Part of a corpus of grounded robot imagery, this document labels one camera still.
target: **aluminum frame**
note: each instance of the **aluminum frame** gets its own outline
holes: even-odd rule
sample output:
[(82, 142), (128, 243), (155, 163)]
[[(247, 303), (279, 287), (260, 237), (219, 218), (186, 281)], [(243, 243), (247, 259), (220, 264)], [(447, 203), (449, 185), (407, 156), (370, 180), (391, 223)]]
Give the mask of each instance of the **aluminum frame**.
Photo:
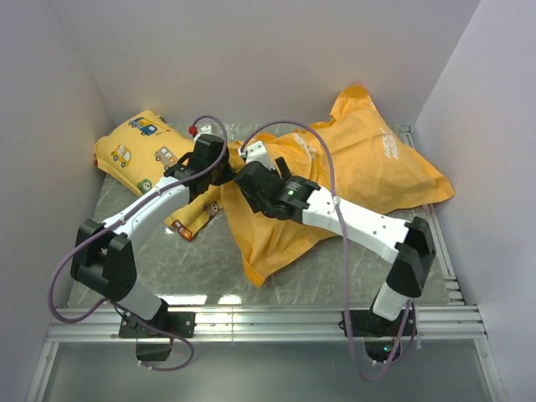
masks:
[[(367, 311), (367, 307), (356, 309)], [(338, 324), (341, 307), (170, 307), (171, 312), (195, 312), (193, 343), (201, 342), (334, 342), (346, 341)], [(78, 317), (80, 309), (64, 309), (61, 314)], [(419, 339), (485, 339), (486, 329), (477, 307), (417, 307)], [(82, 323), (63, 324), (53, 320), (47, 342), (134, 343), (136, 339), (117, 336), (121, 317), (110, 308), (101, 308)], [(367, 338), (388, 340), (390, 338)], [(139, 339), (138, 342), (168, 342), (166, 338)]]

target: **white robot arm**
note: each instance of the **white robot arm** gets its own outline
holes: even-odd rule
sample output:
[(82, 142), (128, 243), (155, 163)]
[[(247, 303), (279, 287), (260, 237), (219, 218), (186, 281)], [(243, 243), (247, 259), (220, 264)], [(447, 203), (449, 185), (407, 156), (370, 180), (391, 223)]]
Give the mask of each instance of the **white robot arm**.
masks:
[[(234, 179), (254, 212), (341, 234), (341, 225), (329, 190), (305, 178), (292, 176), (282, 157), (276, 166), (262, 142), (246, 148), (246, 165)], [(348, 228), (348, 238), (392, 264), (371, 312), (390, 322), (411, 297), (419, 297), (436, 255), (430, 226), (421, 218), (412, 222), (390, 218), (337, 198)]]

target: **metal bracket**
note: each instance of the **metal bracket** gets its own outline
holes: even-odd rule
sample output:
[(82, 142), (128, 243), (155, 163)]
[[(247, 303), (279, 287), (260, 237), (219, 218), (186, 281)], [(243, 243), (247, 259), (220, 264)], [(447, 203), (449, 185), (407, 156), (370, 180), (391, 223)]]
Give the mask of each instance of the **metal bracket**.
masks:
[[(195, 326), (194, 312), (168, 312), (168, 331), (177, 334), (182, 338), (193, 337), (193, 327)], [(162, 335), (150, 332), (133, 316), (123, 316), (119, 327), (119, 338), (163, 338)], [(136, 343), (136, 358), (142, 362), (165, 362), (169, 358), (173, 341), (169, 344), (162, 343)]]
[[(352, 322), (352, 333), (355, 337), (392, 337), (400, 327), (402, 323), (402, 317), (404, 312), (400, 312), (396, 320), (390, 322), (382, 317), (376, 316), (369, 310), (350, 310), (350, 321)], [(338, 324), (338, 327), (343, 330), (344, 336), (348, 337), (346, 333), (346, 325), (343, 320)], [(413, 318), (409, 318), (404, 326), (402, 335), (405, 337), (411, 336), (413, 330)]]
[[(171, 332), (182, 338), (193, 337), (193, 327), (195, 326), (195, 312), (169, 312), (167, 314)], [(123, 316), (119, 327), (119, 338), (140, 339), (140, 338), (163, 338), (157, 333), (151, 333), (142, 327), (132, 316)]]

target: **yellow pillow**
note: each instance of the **yellow pillow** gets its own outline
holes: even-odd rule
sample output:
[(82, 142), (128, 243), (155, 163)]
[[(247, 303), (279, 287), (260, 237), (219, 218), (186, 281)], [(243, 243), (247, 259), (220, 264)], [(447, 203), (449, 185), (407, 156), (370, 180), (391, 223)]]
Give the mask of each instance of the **yellow pillow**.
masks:
[[(134, 194), (149, 191), (186, 152), (193, 150), (193, 140), (182, 137), (152, 111), (143, 111), (118, 126), (95, 146), (95, 164), (117, 179)], [(166, 218), (186, 240), (220, 211), (219, 188), (209, 191)]]

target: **wrinkled fabric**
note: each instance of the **wrinkled fabric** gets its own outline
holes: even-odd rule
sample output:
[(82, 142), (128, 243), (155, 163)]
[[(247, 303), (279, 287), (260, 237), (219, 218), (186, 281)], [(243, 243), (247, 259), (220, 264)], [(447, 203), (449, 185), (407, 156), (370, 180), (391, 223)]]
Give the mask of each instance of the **wrinkled fabric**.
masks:
[[(330, 122), (312, 125), (332, 154), (338, 196), (386, 214), (444, 201), (454, 195), (448, 179), (390, 130), (369, 93), (359, 85), (335, 100)], [(307, 131), (282, 137), (261, 133), (272, 159), (284, 157), (291, 173), (330, 188), (327, 159), (318, 140)], [(239, 170), (241, 142), (229, 145), (230, 161)], [(235, 183), (221, 187), (231, 233), (242, 253), (247, 278), (255, 286), (335, 234), (292, 221), (253, 214)]]

